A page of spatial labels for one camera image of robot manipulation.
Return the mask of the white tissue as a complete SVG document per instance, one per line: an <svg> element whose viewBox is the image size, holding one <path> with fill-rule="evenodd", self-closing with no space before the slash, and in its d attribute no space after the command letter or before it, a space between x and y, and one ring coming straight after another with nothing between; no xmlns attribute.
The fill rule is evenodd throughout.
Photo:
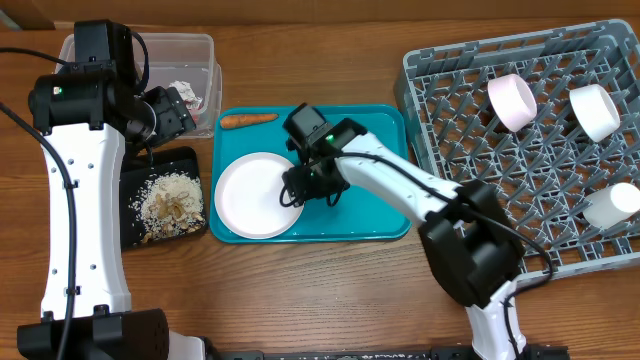
<svg viewBox="0 0 640 360"><path fill-rule="evenodd" d="M203 99L195 94L189 82L174 81L170 84L170 87L178 91L188 110L195 111L200 108Z"/></svg>

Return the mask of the orange carrot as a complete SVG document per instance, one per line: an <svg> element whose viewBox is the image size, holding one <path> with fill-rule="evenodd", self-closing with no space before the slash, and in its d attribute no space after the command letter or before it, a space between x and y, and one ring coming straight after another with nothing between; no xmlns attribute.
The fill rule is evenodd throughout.
<svg viewBox="0 0 640 360"><path fill-rule="evenodd" d="M223 117L220 126L222 129L237 129L272 122L278 117L278 114L234 114Z"/></svg>

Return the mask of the white round plate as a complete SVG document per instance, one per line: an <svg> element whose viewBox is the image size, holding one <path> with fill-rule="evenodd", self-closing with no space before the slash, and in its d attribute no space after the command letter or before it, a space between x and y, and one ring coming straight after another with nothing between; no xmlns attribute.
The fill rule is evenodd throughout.
<svg viewBox="0 0 640 360"><path fill-rule="evenodd" d="M291 204L282 175L293 167L285 157L256 152L233 161L220 175L214 206L221 222L234 234L265 240L289 230L303 208Z"/></svg>

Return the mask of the rice and peanut scraps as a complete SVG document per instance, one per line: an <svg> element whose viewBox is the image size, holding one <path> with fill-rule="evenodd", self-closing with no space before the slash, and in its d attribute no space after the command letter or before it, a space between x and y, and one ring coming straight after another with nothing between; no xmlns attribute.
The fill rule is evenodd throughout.
<svg viewBox="0 0 640 360"><path fill-rule="evenodd" d="M200 179L185 172L145 180L128 208L142 226L137 235L141 244L194 233L206 223Z"/></svg>

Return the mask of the pink bowl with food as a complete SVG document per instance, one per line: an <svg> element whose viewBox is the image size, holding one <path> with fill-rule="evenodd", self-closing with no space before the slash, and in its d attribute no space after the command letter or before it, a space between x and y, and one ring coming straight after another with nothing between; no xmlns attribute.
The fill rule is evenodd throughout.
<svg viewBox="0 0 640 360"><path fill-rule="evenodd" d="M508 74L488 82L488 96L501 123L517 132L537 115L537 103L526 81L517 74Z"/></svg>

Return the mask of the white round bowl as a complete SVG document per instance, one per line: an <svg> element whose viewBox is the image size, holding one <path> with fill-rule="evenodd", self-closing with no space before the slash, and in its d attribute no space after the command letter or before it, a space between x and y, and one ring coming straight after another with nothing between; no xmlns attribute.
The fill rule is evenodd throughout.
<svg viewBox="0 0 640 360"><path fill-rule="evenodd" d="M616 105L601 85L573 89L569 99L579 125L592 141L600 142L620 127Z"/></svg>

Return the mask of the white cup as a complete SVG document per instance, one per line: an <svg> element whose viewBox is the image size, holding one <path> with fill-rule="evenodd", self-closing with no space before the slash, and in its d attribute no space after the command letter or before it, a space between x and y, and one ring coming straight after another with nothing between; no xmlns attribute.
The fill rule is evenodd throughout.
<svg viewBox="0 0 640 360"><path fill-rule="evenodd" d="M639 189L630 183L618 183L585 198L590 206L583 211L589 224L602 230L627 220L639 211Z"/></svg>

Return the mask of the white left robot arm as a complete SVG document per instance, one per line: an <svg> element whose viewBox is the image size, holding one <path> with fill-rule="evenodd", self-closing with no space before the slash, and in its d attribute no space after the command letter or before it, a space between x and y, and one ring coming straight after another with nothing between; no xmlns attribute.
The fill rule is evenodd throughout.
<svg viewBox="0 0 640 360"><path fill-rule="evenodd" d="M49 274L41 319L17 330L28 359L214 359L204 337L172 331L159 309L134 311L120 243L124 156L195 124L174 88L149 88L141 37L108 20L74 26L75 57L36 81L26 131L49 176Z"/></svg>

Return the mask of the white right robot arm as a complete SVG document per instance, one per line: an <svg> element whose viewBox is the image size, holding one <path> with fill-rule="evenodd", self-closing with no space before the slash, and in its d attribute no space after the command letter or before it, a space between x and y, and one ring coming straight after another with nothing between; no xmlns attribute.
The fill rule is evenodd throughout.
<svg viewBox="0 0 640 360"><path fill-rule="evenodd" d="M438 178L354 120L333 125L308 104L290 113L283 128L300 162L282 176L282 206L323 199L333 207L350 186L376 195L417 227L433 277L466 309L474 358L543 358L542 347L528 344L519 328L515 299L533 288L518 283L525 249L549 256L512 227L492 186Z"/></svg>

